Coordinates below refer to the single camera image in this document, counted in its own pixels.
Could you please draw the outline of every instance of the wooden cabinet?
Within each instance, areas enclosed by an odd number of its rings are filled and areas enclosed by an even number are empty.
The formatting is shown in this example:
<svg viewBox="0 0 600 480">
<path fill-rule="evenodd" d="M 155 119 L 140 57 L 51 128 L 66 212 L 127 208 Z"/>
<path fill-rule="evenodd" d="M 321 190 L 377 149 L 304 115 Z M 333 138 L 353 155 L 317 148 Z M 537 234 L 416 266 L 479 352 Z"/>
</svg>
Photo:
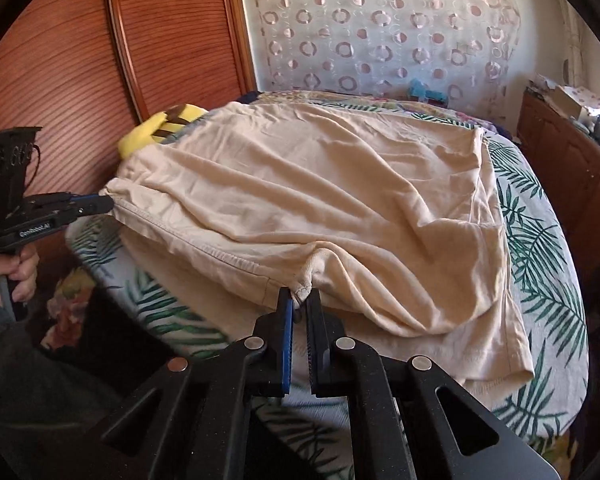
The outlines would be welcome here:
<svg viewBox="0 0 600 480">
<path fill-rule="evenodd" d="M 584 285 L 600 268 L 600 147 L 529 93 L 518 137 L 551 201 Z"/>
</svg>

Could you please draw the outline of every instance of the yellow plush toy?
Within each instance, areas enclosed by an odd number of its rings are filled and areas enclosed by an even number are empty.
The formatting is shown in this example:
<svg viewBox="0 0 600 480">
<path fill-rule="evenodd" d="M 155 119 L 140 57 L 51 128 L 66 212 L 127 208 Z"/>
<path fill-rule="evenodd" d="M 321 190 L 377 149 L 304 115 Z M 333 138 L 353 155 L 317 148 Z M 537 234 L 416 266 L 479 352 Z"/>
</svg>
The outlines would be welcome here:
<svg viewBox="0 0 600 480">
<path fill-rule="evenodd" d="M 195 121 L 204 114 L 206 114 L 204 108 L 186 104 L 176 105 L 165 112 L 158 112 L 120 139 L 118 142 L 120 157 L 124 160 L 152 142 L 162 142 L 165 137 L 176 133 L 185 124 Z"/>
</svg>

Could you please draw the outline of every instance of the black cable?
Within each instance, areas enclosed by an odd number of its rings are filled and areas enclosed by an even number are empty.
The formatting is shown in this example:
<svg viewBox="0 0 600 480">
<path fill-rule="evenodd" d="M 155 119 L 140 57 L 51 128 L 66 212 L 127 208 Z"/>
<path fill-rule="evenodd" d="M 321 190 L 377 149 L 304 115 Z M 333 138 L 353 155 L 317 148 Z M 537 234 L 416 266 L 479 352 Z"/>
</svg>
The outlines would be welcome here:
<svg viewBox="0 0 600 480">
<path fill-rule="evenodd" d="M 31 180 L 29 180 L 29 183 L 24 187 L 24 191 L 29 189 L 29 186 L 31 186 L 31 184 L 33 184 L 33 181 L 34 181 L 36 175 L 38 174 L 38 170 L 40 169 L 40 161 L 42 160 L 42 154 L 40 153 L 40 147 L 37 144 L 34 144 L 33 147 L 38 152 L 38 164 L 36 165 L 36 171 L 33 172 L 33 176 L 31 177 Z"/>
</svg>

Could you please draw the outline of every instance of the human hand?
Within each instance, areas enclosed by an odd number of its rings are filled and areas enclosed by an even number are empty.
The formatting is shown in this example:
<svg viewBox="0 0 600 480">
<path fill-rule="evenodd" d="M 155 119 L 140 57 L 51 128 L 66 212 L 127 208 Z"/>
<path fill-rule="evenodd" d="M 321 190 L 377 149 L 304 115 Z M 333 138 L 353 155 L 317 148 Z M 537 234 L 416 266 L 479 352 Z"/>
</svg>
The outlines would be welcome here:
<svg viewBox="0 0 600 480">
<path fill-rule="evenodd" d="M 10 280 L 20 282 L 11 295 L 15 303 L 29 301 L 33 297 L 36 291 L 39 260 L 34 244 L 24 246 L 19 256 L 0 254 L 0 276 L 5 274 Z"/>
</svg>

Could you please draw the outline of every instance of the cardboard box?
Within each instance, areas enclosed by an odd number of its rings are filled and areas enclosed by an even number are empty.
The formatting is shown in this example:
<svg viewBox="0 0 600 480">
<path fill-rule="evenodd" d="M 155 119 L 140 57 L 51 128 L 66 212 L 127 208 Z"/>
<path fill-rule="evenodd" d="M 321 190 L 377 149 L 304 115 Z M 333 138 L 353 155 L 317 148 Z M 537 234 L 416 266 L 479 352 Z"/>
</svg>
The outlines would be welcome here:
<svg viewBox="0 0 600 480">
<path fill-rule="evenodd" d="M 567 117 L 573 117 L 578 122 L 600 115 L 600 97 L 583 86 L 557 86 L 549 90 L 548 95 Z"/>
</svg>

